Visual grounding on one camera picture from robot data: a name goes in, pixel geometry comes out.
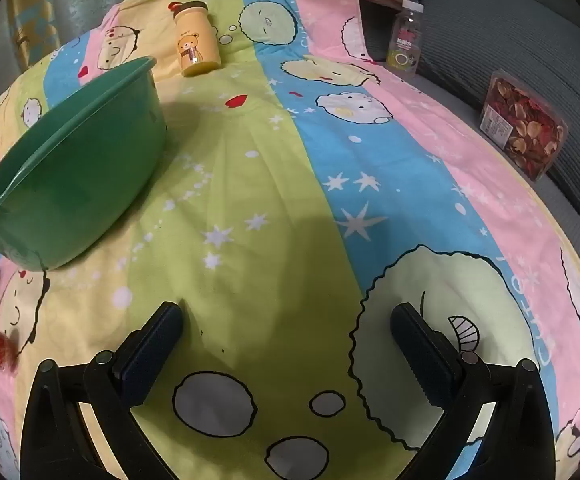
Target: colorful bedsheet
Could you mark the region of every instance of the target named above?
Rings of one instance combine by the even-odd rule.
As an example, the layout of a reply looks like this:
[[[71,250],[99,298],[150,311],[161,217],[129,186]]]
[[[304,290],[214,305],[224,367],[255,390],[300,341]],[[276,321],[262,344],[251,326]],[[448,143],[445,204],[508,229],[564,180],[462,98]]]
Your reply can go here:
[[[20,351],[0,373],[6,478],[39,362],[116,349],[164,300],[185,303],[185,336],[134,414],[179,478],[396,478],[440,416],[391,339],[404,301],[457,349],[534,360],[567,478],[580,462],[580,261],[535,193],[369,59],[358,0],[204,0],[224,67],[191,79],[172,1],[188,0],[113,7],[0,98],[1,159],[49,108],[150,55],[169,126],[149,192],[84,256],[51,272],[0,256],[0,330]]]

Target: plastic wrap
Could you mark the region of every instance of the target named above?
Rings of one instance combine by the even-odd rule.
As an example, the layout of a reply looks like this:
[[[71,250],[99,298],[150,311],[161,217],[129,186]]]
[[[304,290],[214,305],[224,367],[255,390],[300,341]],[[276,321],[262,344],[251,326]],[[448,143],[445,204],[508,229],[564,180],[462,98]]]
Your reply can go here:
[[[550,168],[568,137],[563,116],[503,70],[490,78],[480,128],[531,180]]]

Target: bottle label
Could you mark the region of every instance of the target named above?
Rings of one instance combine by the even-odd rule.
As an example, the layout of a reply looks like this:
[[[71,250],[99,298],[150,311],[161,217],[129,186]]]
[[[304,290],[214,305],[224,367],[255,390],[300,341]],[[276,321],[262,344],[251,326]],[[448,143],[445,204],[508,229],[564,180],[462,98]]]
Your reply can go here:
[[[401,28],[399,30],[399,35],[397,37],[397,46],[403,50],[410,50],[412,48],[412,43],[415,40],[415,33]]]

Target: white star print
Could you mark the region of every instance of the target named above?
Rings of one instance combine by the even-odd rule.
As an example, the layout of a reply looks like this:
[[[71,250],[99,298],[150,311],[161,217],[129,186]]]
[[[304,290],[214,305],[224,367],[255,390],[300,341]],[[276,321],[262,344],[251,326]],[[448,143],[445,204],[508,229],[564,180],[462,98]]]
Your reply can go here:
[[[204,257],[203,261],[205,262],[206,269],[216,269],[221,264],[221,256],[219,254],[212,254],[208,253],[206,257]]]
[[[526,205],[518,198],[515,200],[515,205],[513,205],[512,207],[518,213],[522,213],[526,209]]]
[[[472,196],[475,194],[475,190],[472,189],[470,184],[467,186],[461,186],[461,192],[464,194],[464,196]]]
[[[245,221],[247,224],[246,231],[252,231],[252,229],[260,231],[262,226],[270,223],[265,219],[266,216],[267,213],[263,213],[261,216],[254,213],[254,218]]]
[[[534,290],[535,285],[539,285],[539,274],[537,272],[533,272],[531,269],[528,269],[526,272],[526,280],[532,286],[532,290]]]
[[[446,150],[443,146],[435,146],[436,153],[441,156],[448,156],[448,150]]]
[[[332,191],[333,189],[340,189],[343,191],[343,184],[350,180],[349,178],[342,178],[343,172],[339,173],[336,177],[332,178],[329,176],[328,182],[323,182],[323,186],[329,186],[327,188],[328,191]]]
[[[359,193],[361,193],[366,187],[370,186],[375,191],[379,190],[379,184],[374,176],[367,176],[363,171],[361,172],[361,178],[359,180],[355,180],[355,184],[361,184],[359,188]]]
[[[365,228],[371,227],[375,224],[378,224],[379,222],[383,222],[384,220],[387,220],[387,217],[379,216],[376,218],[369,218],[368,220],[366,220],[365,214],[368,211],[368,204],[369,202],[365,203],[363,209],[361,209],[361,212],[356,217],[350,215],[350,213],[348,213],[345,209],[343,208],[341,209],[341,211],[345,215],[345,218],[347,219],[347,222],[340,222],[337,220],[336,223],[342,225],[343,227],[347,227],[345,233],[343,234],[343,238],[348,238],[350,235],[353,235],[354,233],[359,233],[364,239],[368,240],[369,242],[372,241],[368,233],[366,232]]]
[[[214,226],[211,233],[203,233],[205,236],[205,240],[203,241],[204,244],[214,244],[214,247],[217,249],[221,248],[221,245],[225,242],[233,242],[234,240],[230,238],[228,235],[232,232],[232,227],[225,229],[225,231],[221,231],[218,226]]]

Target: product label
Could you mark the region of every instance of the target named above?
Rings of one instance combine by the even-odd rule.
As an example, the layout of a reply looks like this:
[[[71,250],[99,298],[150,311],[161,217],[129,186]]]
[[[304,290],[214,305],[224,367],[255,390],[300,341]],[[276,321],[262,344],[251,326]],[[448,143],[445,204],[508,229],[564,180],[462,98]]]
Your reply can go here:
[[[415,39],[414,32],[401,28],[397,37],[397,45],[403,50],[410,50]]]
[[[506,142],[508,142],[508,137],[512,133],[512,124],[497,114],[496,110],[490,105],[486,105],[480,129],[503,150]]]

